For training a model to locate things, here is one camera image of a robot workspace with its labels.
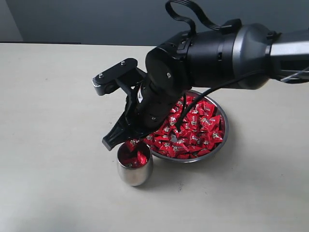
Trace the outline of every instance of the metal bowl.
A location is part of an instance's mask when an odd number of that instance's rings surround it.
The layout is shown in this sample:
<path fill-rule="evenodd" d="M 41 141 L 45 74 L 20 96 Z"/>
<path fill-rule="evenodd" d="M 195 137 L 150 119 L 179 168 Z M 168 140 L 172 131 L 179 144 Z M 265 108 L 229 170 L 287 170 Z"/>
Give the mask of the metal bowl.
<path fill-rule="evenodd" d="M 188 92 L 186 92 L 187 96 L 193 96 L 193 97 L 197 97 L 198 95 L 200 95 L 200 92 L 194 91 L 194 90 L 190 90 Z M 164 159 L 164 160 L 168 160 L 168 161 L 172 161 L 172 162 L 176 162 L 176 163 L 192 163 L 192 162 L 197 162 L 200 160 L 204 160 L 206 158 L 212 157 L 214 156 L 214 154 L 216 154 L 225 144 L 226 140 L 227 140 L 227 136 L 228 136 L 228 130 L 229 130 L 229 126 L 228 126 L 228 121 L 227 121 L 227 117 L 225 112 L 223 111 L 223 109 L 221 108 L 221 106 L 219 106 L 218 103 L 216 103 L 213 99 L 211 99 L 210 97 L 205 97 L 204 98 L 207 102 L 212 103 L 216 106 L 216 111 L 215 111 L 215 115 L 220 115 L 220 130 L 222 130 L 224 136 L 223 136 L 223 141 L 214 149 L 212 150 L 210 153 L 204 155 L 204 156 L 200 156 L 200 157 L 196 157 L 194 159 L 176 159 L 176 158 L 171 158 L 171 157 L 167 157 L 164 155 L 161 155 L 158 152 L 152 151 L 152 154 L 158 158 Z"/>

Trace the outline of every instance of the stainless steel cup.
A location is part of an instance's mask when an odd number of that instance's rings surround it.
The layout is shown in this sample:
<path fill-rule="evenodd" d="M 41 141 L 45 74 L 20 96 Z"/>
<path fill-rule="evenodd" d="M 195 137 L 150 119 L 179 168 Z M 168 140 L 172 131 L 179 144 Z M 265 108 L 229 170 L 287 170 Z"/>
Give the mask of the stainless steel cup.
<path fill-rule="evenodd" d="M 117 169 L 120 178 L 131 186 L 138 186 L 146 182 L 151 176 L 154 168 L 153 156 L 148 145 L 144 143 L 138 144 L 137 150 L 141 151 L 147 157 L 147 163 L 140 168 L 128 168 L 121 164 L 120 160 L 123 156 L 130 153 L 125 144 L 122 144 L 117 153 Z"/>

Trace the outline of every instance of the white table surface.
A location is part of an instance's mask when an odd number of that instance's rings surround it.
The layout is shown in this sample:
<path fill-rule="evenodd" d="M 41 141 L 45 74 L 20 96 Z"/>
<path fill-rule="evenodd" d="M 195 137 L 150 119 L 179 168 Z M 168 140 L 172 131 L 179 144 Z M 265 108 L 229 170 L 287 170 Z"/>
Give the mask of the white table surface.
<path fill-rule="evenodd" d="M 91 79 L 128 57 L 145 69 L 150 49 L 0 44 L 0 231 L 308 231 L 309 84 L 211 94 L 230 122 L 214 159 L 120 180 L 101 139 L 125 94 Z"/>

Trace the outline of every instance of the gray wall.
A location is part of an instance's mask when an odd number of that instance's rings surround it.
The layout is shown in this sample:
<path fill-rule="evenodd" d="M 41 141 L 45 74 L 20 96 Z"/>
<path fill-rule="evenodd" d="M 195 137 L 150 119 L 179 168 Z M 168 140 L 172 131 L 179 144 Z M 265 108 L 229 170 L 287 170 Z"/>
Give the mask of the gray wall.
<path fill-rule="evenodd" d="M 5 0 L 0 0 L 0 41 L 22 41 Z"/>
<path fill-rule="evenodd" d="M 25 41 L 156 45 L 188 29 L 166 0 L 7 0 Z M 232 18 L 287 32 L 309 26 L 308 0 L 196 0 L 218 24 Z M 180 13 L 193 15 L 184 7 Z M 198 24 L 198 30 L 205 30 Z"/>

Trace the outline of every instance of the robotic arm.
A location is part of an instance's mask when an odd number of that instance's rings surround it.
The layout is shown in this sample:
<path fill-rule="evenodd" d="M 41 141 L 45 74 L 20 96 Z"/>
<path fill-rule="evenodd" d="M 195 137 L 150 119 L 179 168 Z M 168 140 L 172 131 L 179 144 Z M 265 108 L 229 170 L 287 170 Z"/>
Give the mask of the robotic arm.
<path fill-rule="evenodd" d="M 189 7 L 211 31 L 196 33 L 193 20 L 176 14 L 171 3 Z M 189 0 L 169 0 L 165 7 L 190 30 L 151 50 L 147 73 L 128 58 L 92 79 L 100 96 L 118 88 L 127 94 L 125 111 L 102 140 L 108 150 L 157 130 L 192 87 L 209 87 L 210 93 L 222 87 L 258 89 L 270 78 L 289 84 L 309 81 L 309 30 L 281 34 L 261 24 L 242 25 L 240 19 L 219 26 Z"/>

